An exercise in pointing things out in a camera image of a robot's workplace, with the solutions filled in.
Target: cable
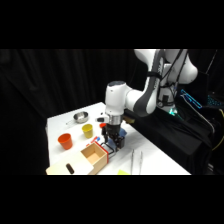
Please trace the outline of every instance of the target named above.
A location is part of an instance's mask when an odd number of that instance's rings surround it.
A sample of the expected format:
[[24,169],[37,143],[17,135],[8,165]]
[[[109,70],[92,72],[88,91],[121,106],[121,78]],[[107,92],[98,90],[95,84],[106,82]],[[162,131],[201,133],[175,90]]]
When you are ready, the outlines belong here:
[[201,115],[197,110],[195,110],[194,109],[194,107],[192,107],[191,106],[191,104],[190,103],[188,103],[187,102],[187,100],[185,99],[185,96],[186,94],[184,94],[184,95],[181,95],[181,97],[183,97],[183,99],[184,99],[184,101],[185,101],[185,103],[187,103],[198,115],[199,115],[199,117],[201,117],[203,120],[205,120],[210,126],[211,126],[211,128],[212,128],[212,134],[214,134],[215,133],[215,129],[214,129],[214,127],[212,126],[212,124],[203,116],[203,115]]
[[[220,109],[219,111],[222,113],[222,116],[224,118],[223,110]],[[214,149],[212,149],[212,151],[216,150],[222,144],[223,141],[224,141],[224,136],[223,136],[222,140],[220,141],[220,143]]]

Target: red cup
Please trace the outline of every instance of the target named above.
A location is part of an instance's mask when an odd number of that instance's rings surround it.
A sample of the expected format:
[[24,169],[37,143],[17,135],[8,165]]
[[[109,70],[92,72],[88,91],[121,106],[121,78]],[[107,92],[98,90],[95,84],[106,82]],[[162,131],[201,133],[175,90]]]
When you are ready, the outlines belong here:
[[70,134],[61,135],[58,138],[58,142],[62,145],[62,147],[65,150],[68,150],[68,149],[70,149],[73,146],[73,144],[72,144],[72,137],[71,137]]

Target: wooden box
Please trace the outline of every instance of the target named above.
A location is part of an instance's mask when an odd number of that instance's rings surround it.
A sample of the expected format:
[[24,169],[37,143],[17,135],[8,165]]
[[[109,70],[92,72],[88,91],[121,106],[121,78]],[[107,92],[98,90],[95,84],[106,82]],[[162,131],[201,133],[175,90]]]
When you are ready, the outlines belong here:
[[109,162],[108,152],[97,142],[49,167],[48,175],[95,175]]

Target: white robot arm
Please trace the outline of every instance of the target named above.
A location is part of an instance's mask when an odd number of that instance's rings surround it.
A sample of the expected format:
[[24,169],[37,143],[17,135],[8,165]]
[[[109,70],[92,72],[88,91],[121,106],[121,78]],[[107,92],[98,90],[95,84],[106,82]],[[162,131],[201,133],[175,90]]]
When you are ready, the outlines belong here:
[[148,66],[144,91],[134,90],[122,81],[109,83],[106,90],[105,114],[96,119],[98,122],[107,123],[104,130],[105,142],[107,137],[110,137],[117,149],[124,145],[119,131],[125,109],[140,117],[153,113],[156,106],[167,111],[175,107],[173,101],[177,83],[187,84],[197,77],[197,69],[191,64],[187,49],[134,51],[138,59]]

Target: black background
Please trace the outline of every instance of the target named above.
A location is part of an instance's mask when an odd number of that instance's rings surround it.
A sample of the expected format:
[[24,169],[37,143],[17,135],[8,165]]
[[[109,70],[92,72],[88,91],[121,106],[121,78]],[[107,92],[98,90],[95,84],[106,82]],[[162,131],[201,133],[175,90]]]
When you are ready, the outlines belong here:
[[[215,52],[191,49],[190,57],[206,72]],[[221,94],[223,60],[219,49],[209,71],[210,90]],[[146,73],[133,49],[1,49],[1,173],[44,174],[48,117],[104,102],[111,81],[142,90]]]

